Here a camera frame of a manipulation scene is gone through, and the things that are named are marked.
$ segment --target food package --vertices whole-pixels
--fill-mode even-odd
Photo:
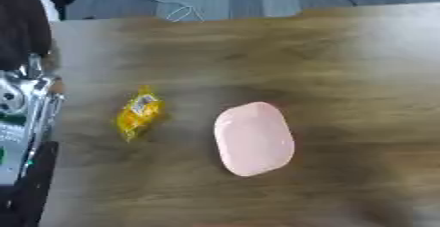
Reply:
[[[163,101],[148,86],[143,86],[116,119],[118,130],[127,142],[147,129],[162,114]]]

